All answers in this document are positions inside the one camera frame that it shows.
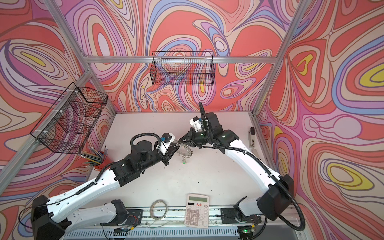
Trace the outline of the metal disc with keyrings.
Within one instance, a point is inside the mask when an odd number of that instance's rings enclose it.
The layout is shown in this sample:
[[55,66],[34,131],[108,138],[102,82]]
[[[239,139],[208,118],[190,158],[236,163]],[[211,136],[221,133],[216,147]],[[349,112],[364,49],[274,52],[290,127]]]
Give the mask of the metal disc with keyrings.
[[193,156],[193,150],[190,148],[190,146],[182,143],[178,143],[179,149],[177,150],[177,153],[179,156],[182,157],[184,161],[186,161],[188,158],[191,158]]

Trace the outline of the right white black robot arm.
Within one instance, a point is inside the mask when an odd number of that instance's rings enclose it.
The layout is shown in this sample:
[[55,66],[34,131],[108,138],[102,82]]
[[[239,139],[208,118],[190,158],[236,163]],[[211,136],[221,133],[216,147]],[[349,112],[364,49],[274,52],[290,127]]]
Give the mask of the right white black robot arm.
[[282,220],[295,231],[306,228],[306,220],[294,198],[294,180],[282,176],[264,164],[231,130],[224,130],[215,113],[206,113],[199,104],[200,117],[190,121],[191,128],[179,142],[191,148],[215,149],[237,163],[257,184],[261,195],[255,199],[244,197],[234,205],[236,220],[244,222],[252,215],[263,215],[266,220]]

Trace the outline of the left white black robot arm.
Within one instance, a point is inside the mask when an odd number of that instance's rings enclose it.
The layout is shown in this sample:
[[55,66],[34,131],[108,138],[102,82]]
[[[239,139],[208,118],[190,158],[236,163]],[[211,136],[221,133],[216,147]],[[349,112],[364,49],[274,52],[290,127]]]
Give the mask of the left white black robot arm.
[[121,200],[99,207],[83,206],[92,200],[139,178],[148,168],[162,162],[165,166],[179,149],[175,136],[142,133],[132,137],[131,153],[118,162],[105,165],[90,181],[63,194],[33,200],[31,229],[35,240],[60,240],[71,231],[94,225],[128,224],[130,215]]

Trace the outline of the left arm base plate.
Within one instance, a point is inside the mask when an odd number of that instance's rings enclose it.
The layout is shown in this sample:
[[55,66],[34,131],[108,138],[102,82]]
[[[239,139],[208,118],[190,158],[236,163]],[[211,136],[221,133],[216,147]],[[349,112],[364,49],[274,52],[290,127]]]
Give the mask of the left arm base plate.
[[101,226],[128,226],[136,227],[141,224],[143,217],[142,209],[129,209],[126,213],[118,213],[117,216],[108,223],[100,223]]

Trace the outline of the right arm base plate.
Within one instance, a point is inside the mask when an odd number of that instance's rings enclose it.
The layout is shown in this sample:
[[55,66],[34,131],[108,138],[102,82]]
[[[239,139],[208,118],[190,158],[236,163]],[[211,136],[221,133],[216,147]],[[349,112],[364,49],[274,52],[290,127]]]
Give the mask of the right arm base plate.
[[217,217],[221,218],[223,224],[255,224],[262,222],[259,215],[245,216],[240,210],[232,208],[221,208],[220,214]]

